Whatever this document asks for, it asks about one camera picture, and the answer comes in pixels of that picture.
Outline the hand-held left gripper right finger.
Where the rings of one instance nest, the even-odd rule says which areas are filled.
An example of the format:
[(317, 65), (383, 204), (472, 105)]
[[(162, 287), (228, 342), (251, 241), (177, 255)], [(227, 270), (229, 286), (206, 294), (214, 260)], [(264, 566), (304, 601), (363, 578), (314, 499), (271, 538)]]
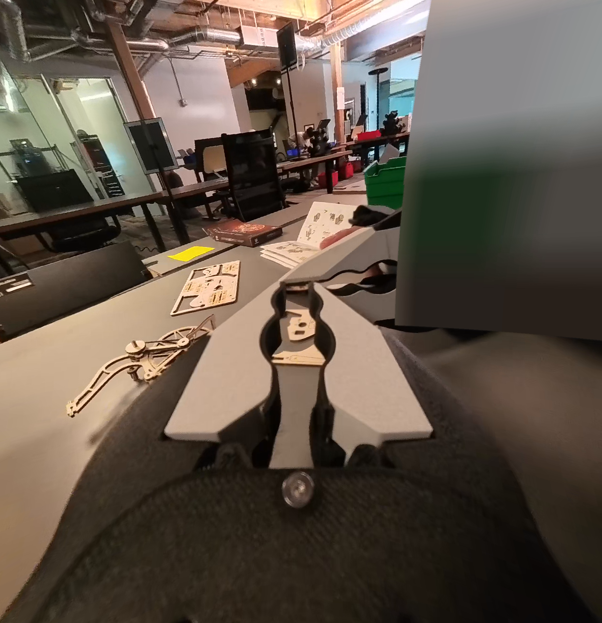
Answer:
[(347, 463), (362, 446), (430, 439), (433, 428), (381, 330), (319, 284), (315, 346), (324, 357), (311, 415), (313, 463)]

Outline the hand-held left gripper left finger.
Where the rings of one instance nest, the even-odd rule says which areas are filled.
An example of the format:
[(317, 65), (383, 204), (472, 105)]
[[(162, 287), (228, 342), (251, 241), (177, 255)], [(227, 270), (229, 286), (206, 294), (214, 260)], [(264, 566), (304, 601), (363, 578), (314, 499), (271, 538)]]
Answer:
[(272, 362), (282, 344), (285, 286), (273, 283), (212, 332), (165, 427), (170, 439), (260, 443), (281, 421)]

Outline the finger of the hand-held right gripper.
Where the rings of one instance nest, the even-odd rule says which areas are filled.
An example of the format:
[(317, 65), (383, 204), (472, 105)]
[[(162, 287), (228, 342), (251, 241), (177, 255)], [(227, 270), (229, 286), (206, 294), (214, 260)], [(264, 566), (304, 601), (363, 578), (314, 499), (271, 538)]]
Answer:
[(324, 283), (341, 274), (363, 274), (376, 264), (395, 265), (399, 227), (361, 228), (291, 269), (282, 284)]
[(330, 284), (328, 290), (371, 323), (394, 320), (396, 274), (366, 276), (358, 283)]

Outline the wooden parts sheet with holes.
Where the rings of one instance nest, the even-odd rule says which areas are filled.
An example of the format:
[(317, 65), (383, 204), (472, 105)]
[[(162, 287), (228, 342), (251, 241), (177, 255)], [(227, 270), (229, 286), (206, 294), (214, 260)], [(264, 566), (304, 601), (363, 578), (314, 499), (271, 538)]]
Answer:
[(281, 322), (282, 346), (272, 355), (280, 365), (321, 366), (325, 358), (315, 345), (316, 323), (307, 309), (288, 309)]

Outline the wooden parts sheet with engraving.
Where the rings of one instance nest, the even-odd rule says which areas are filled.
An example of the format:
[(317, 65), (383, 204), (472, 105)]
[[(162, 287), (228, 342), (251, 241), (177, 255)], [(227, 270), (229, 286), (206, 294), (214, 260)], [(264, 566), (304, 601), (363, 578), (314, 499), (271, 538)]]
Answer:
[(217, 263), (191, 271), (170, 316), (234, 304), (237, 301), (241, 262)]

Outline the wooden bicycle model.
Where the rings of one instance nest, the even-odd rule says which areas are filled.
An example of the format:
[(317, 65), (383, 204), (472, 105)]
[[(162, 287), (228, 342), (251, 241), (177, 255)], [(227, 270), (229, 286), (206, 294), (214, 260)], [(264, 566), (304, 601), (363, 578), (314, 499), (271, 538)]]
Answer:
[(106, 362), (95, 373), (88, 385), (66, 404), (68, 417), (75, 417), (108, 383), (125, 372), (136, 384), (148, 384), (160, 377), (174, 361), (195, 343), (204, 341), (217, 327), (214, 314), (199, 325), (184, 326), (151, 341), (133, 340), (124, 354)]

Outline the brown model kit box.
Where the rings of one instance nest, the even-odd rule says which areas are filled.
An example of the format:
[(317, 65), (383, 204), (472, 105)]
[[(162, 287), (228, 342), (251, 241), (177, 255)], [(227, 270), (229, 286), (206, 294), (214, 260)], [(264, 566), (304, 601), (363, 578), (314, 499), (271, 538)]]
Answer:
[(204, 227), (203, 231), (217, 242), (252, 248), (272, 242), (283, 234), (281, 227), (242, 222), (237, 219), (216, 222)]

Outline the green plastic bin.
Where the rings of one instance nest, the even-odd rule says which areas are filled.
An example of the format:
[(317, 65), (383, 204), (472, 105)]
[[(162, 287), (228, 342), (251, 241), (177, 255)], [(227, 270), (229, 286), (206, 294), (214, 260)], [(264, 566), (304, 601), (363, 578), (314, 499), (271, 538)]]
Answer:
[(368, 206), (401, 209), (406, 162), (406, 156), (399, 156), (385, 163), (375, 161), (364, 170)]

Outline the white instruction booklet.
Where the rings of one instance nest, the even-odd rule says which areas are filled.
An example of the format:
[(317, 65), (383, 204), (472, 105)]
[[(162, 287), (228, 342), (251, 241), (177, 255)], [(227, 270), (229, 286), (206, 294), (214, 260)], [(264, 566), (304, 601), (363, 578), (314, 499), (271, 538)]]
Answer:
[(292, 269), (320, 251), (330, 236), (352, 227), (351, 220), (359, 204), (330, 204), (315, 201), (295, 240), (277, 241), (260, 248), (260, 256)]

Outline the black mesh office chair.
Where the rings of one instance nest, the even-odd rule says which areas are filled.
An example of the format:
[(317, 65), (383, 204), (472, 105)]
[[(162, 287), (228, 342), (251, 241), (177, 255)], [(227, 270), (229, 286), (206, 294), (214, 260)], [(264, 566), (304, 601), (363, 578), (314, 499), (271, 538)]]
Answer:
[(251, 222), (286, 207), (270, 128), (222, 134), (233, 217)]

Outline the yellow sticky note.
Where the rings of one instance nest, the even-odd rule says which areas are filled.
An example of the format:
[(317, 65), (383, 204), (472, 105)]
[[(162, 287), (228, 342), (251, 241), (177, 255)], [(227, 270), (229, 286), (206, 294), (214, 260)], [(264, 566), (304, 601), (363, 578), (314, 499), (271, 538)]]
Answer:
[(214, 247), (207, 247), (202, 245), (194, 245), (187, 247), (183, 250), (167, 255), (171, 260), (178, 262), (190, 262), (194, 259), (200, 258), (215, 251)]

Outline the chair with tan back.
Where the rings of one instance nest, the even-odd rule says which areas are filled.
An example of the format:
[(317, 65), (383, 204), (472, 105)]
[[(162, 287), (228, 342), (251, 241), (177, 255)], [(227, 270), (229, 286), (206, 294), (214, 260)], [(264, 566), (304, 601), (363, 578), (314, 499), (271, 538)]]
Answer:
[(226, 157), (221, 136), (195, 140), (195, 174), (199, 182), (227, 177)]

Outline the black case with label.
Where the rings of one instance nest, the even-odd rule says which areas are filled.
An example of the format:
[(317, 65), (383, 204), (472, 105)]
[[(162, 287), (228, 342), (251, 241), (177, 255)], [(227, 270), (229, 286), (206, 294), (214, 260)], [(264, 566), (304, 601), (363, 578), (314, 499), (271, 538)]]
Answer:
[(152, 279), (129, 242), (0, 279), (0, 341), (85, 310)]

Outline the black speaker on stand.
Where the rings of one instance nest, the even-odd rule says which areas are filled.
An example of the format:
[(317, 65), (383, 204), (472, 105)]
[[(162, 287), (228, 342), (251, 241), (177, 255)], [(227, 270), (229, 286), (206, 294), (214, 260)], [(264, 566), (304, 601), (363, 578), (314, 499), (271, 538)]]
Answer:
[(296, 149), (300, 150), (297, 140), (297, 121), (294, 108), (294, 98), (292, 95), (292, 82), (290, 79), (290, 71), (297, 64), (297, 49), (294, 25), (290, 22), (276, 32), (277, 47), (279, 51), (279, 60), (282, 75), (286, 76), (287, 87), (290, 100), (290, 113), (292, 115), (293, 136), (295, 139)]

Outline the long dark wooden desk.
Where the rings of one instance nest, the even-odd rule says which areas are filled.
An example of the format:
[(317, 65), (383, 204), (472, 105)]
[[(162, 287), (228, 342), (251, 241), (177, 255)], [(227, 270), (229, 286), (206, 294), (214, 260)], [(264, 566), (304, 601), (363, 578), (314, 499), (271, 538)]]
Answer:
[(129, 194), (119, 198), (104, 199), (84, 204), (53, 209), (48, 213), (25, 213), (0, 220), (0, 238), (22, 238), (48, 230), (48, 227), (64, 222), (77, 222), (93, 217), (111, 217), (134, 207), (141, 207), (147, 222), (151, 237), (159, 253), (166, 251), (163, 238), (158, 230), (157, 223), (149, 210), (150, 204), (165, 206), (172, 222), (172, 226), (180, 245), (189, 244), (190, 238), (175, 202), (188, 199), (208, 192), (229, 189), (227, 179), (217, 179), (205, 183), (195, 183), (181, 186), (169, 191), (157, 191), (150, 194)]

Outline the framed screen on stand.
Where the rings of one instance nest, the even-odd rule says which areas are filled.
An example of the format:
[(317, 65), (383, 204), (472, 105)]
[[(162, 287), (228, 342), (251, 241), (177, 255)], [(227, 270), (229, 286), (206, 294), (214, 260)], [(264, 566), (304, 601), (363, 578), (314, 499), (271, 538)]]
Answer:
[(173, 190), (168, 180), (168, 173), (178, 169), (178, 161), (162, 118), (129, 121), (123, 126), (143, 172), (159, 177), (174, 232), (180, 244), (187, 244), (188, 231), (173, 199)]

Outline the black cabinet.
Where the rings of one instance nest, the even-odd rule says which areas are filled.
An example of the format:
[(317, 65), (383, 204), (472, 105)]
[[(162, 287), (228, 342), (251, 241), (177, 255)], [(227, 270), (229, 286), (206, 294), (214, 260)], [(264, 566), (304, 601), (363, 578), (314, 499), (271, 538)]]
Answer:
[(32, 211), (39, 214), (94, 201), (73, 169), (20, 177), (16, 187)]

